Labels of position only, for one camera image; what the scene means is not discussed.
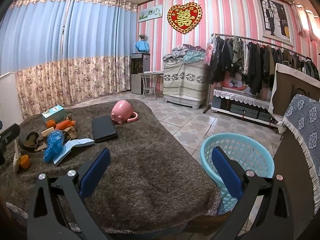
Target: tile floor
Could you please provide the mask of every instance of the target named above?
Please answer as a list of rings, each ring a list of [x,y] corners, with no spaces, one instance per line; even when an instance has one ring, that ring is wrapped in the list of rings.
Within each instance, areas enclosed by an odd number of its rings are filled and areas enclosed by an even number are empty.
[[[276,130],[235,119],[231,116],[211,113],[209,110],[203,114],[203,110],[195,110],[184,106],[165,103],[162,97],[157,100],[154,97],[135,95],[124,92],[106,97],[95,98],[86,102],[70,106],[69,108],[83,107],[121,99],[138,99],[147,104],[161,124],[183,145],[183,147],[200,163],[200,147],[209,136],[221,132],[240,133],[253,138],[261,143],[272,156],[280,145],[280,135]],[[261,197],[256,199],[248,221],[240,234],[250,230],[261,204]],[[205,240],[211,236],[201,234],[182,233],[163,238],[162,240]]]

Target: heart-shaped decoration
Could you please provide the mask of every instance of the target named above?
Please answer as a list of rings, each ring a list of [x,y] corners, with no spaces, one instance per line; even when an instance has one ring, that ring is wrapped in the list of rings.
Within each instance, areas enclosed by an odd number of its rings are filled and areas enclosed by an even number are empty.
[[[169,24],[183,34],[191,31],[201,20],[202,9],[196,3],[175,5],[168,11]]]

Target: storage box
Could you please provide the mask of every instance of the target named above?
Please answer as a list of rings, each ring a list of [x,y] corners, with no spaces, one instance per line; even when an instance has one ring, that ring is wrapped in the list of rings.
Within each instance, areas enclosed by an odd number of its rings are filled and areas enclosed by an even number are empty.
[[[67,116],[65,109],[62,106],[55,106],[48,111],[42,113],[42,119],[47,122],[54,119],[55,122],[59,122]]]

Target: turquoise plastic basket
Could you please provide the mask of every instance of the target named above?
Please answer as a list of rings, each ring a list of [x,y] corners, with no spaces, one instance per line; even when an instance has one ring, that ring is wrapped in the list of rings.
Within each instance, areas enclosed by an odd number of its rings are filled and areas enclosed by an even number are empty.
[[[226,212],[231,210],[237,199],[231,197],[215,166],[212,150],[220,146],[230,160],[237,161],[242,168],[254,171],[260,177],[272,178],[275,164],[271,154],[257,141],[237,133],[218,133],[207,138],[200,150],[203,168],[221,189],[221,197]]]

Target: black case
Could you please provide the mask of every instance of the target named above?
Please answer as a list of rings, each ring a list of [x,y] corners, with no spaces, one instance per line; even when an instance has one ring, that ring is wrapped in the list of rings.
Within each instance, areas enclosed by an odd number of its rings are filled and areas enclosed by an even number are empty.
[[[92,135],[95,142],[102,142],[118,137],[116,128],[109,115],[92,119]]]

